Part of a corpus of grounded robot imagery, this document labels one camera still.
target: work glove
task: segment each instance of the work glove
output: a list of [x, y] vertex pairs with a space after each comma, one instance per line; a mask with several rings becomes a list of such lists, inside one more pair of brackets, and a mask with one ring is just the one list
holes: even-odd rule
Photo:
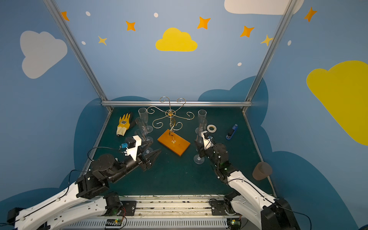
[[133, 117], [132, 112], [124, 114], [123, 117], [120, 117], [119, 125], [117, 126], [117, 130], [116, 130], [116, 135], [117, 136], [124, 136], [125, 132], [129, 128], [134, 126], [134, 125], [132, 125], [132, 117]]

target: orange star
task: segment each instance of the orange star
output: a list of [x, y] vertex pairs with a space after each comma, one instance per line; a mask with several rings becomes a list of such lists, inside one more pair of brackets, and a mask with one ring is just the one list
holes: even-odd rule
[[209, 20], [210, 20], [210, 18], [203, 19], [203, 18], [199, 17], [199, 25], [198, 25], [197, 29], [199, 29], [199, 28], [207, 29], [207, 24], [208, 24]]
[[304, 19], [308, 19], [308, 22], [310, 22], [311, 21], [311, 19], [312, 19], [312, 17], [313, 17], [313, 15], [315, 14], [315, 13], [317, 13], [317, 11], [314, 11], [314, 10], [312, 10], [312, 8], [309, 10], [309, 13], [306, 15], [306, 17], [304, 18]]
[[63, 16], [63, 18], [67, 21], [69, 21], [69, 18], [67, 17], [67, 12], [62, 12], [61, 15]]
[[135, 28], [134, 28], [134, 24], [135, 24], [135, 22], [132, 22], [132, 23], [130, 23], [130, 22], [128, 22], [128, 21], [126, 21], [126, 22], [127, 22], [127, 25], [128, 25], [127, 31], [128, 31], [128, 30], [135, 31]]
[[251, 35], [251, 32], [252, 32], [253, 29], [254, 29], [254, 27], [253, 28], [248, 28], [248, 27], [244, 26], [244, 31], [240, 35], [240, 37], [244, 37], [244, 36], [249, 37]]

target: green table surface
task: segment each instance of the green table surface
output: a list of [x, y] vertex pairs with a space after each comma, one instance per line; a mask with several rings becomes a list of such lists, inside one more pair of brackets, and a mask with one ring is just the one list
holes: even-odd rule
[[[134, 113], [134, 119], [139, 116], [138, 107], [116, 107], [114, 108], [106, 129], [102, 135], [99, 146], [111, 147], [118, 149], [125, 142], [125, 137], [134, 135], [138, 127], [134, 126], [129, 129], [125, 137], [117, 137], [116, 129], [119, 123], [119, 117], [127, 112]], [[177, 118], [176, 121], [183, 123], [183, 128], [175, 133], [183, 137], [191, 144], [189, 148], [178, 156], [164, 145], [157, 141], [168, 128], [169, 118], [160, 121], [164, 123], [162, 128], [155, 129], [148, 134], [153, 138], [152, 148], [161, 149], [162, 152], [157, 157], [151, 169], [143, 172], [140, 167], [123, 177], [115, 184], [110, 183], [110, 192], [117, 192], [119, 195], [200, 195], [200, 194], [229, 194], [233, 191], [231, 187], [222, 184], [211, 168], [210, 161], [206, 158], [203, 164], [196, 164], [193, 161], [195, 150], [194, 139], [196, 138], [195, 129], [198, 126], [198, 110], [205, 109], [207, 111], [208, 124], [217, 127], [217, 131], [213, 133], [216, 143], [226, 145], [229, 152], [229, 161], [239, 169], [244, 176], [257, 185], [266, 193], [272, 194], [272, 188], [267, 179], [256, 181], [252, 177], [255, 166], [261, 161], [251, 134], [245, 123], [240, 108], [222, 108], [222, 107], [183, 107], [177, 115], [187, 117], [186, 112], [190, 111], [195, 114], [193, 120], [184, 120]], [[148, 124], [152, 125], [154, 119], [163, 117], [164, 113], [157, 110], [154, 114], [149, 114]], [[238, 124], [238, 130], [231, 140], [226, 140], [225, 136], [234, 124]], [[119, 161], [124, 160], [125, 156], [114, 150], [98, 148], [94, 155], [94, 159], [105, 153], [111, 153]]]

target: white tape roll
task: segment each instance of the white tape roll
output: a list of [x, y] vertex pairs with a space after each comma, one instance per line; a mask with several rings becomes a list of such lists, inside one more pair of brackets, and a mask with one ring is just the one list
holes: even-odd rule
[[214, 132], [216, 132], [216, 130], [217, 130], [217, 128], [216, 128], [216, 126], [214, 126], [214, 125], [208, 125], [208, 126], [207, 126], [207, 131], [208, 131], [208, 132], [212, 132], [212, 133], [214, 133]]

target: orange wooden board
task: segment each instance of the orange wooden board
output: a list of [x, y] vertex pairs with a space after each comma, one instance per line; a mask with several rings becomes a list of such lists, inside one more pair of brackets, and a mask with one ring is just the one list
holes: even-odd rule
[[166, 130], [157, 140], [168, 147], [171, 151], [181, 156], [189, 147], [190, 143], [181, 136], [171, 133], [174, 136], [175, 143], [173, 143], [173, 136], [169, 135], [170, 130]]

